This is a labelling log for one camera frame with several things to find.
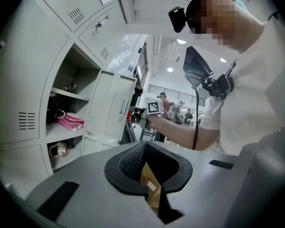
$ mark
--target railing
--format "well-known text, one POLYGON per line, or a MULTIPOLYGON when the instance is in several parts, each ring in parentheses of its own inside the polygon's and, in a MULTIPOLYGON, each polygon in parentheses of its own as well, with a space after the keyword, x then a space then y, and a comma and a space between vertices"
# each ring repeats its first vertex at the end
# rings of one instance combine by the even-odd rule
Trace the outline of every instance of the railing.
MULTIPOLYGON (((179 91, 171 90, 171 89, 166 89, 162 87, 158 87, 155 85, 149 85, 149 93, 157 94, 159 95, 161 92, 165 92, 167 97, 181 100, 183 102, 188 102, 188 103, 193 103, 196 104, 196 96, 194 95, 189 95, 186 93, 182 93, 179 91)), ((205 106, 205 99, 199 99, 199 105, 200 106, 205 106)))

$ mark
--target locker shelf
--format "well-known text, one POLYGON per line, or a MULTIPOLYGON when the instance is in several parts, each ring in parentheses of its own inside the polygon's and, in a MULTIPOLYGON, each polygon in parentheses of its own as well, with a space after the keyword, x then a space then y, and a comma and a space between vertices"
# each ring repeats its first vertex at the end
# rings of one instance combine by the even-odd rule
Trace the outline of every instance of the locker shelf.
POLYGON ((54 93, 57 93, 57 94, 60 94, 60 95, 69 96, 69 97, 72 97, 72 98, 75 98, 75 99, 79 99, 79 100, 83 100, 83 101, 89 101, 89 99, 86 98, 86 97, 83 97, 81 95, 76 95, 76 94, 73 94, 71 92, 64 91, 64 90, 61 90, 61 89, 57 89, 57 88, 54 88, 54 87, 52 87, 51 92, 54 92, 54 93))
POLYGON ((47 143, 57 142, 64 139, 75 138, 84 135, 86 132, 79 129, 76 132, 68 130, 58 123, 52 123, 46 126, 46 141, 47 143))
POLYGON ((71 149, 66 157, 59 156, 57 158, 50 158, 53 171, 71 163, 79 157, 81 157, 81 152, 77 149, 71 149))

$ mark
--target machine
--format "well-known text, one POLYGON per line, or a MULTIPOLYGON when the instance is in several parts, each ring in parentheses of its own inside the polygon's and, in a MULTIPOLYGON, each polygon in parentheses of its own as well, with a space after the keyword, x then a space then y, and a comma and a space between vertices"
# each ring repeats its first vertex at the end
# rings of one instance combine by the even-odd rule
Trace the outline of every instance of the machine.
POLYGON ((37 186, 27 203, 15 198, 41 227, 241 228, 265 217, 283 190, 285 129, 244 146, 239 156, 161 142, 121 145, 75 160, 37 186), (137 181, 145 162, 162 188, 158 217, 137 181))

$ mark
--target black slot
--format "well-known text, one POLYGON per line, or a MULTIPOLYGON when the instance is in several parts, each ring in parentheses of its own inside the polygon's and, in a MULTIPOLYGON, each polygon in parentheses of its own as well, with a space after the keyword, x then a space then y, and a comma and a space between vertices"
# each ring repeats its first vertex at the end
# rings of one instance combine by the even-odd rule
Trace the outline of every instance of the black slot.
POLYGON ((221 168, 225 168, 228 170, 231 170, 234 164, 228 163, 228 162, 223 162, 223 161, 217 161, 217 160, 212 160, 209 162, 210 165, 215 165, 221 168))
POLYGON ((55 221, 78 187, 77 183, 71 181, 63 183, 38 209, 39 214, 55 221))

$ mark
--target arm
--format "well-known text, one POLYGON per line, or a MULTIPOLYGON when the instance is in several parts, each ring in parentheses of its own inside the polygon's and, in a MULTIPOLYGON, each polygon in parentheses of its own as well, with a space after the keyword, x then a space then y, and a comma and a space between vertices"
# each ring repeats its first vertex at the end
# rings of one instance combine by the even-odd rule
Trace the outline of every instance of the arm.
POLYGON ((180 113, 176 113, 177 117, 179 118, 179 120, 182 120, 181 114, 180 113))
MULTIPOLYGON (((192 149, 195 128, 180 126, 156 115, 148 116, 148 121, 150 121, 151 128, 156 129, 173 142, 192 149)), ((200 127, 196 150, 205 150, 217 140, 219 140, 219 130, 208 130, 200 127)))

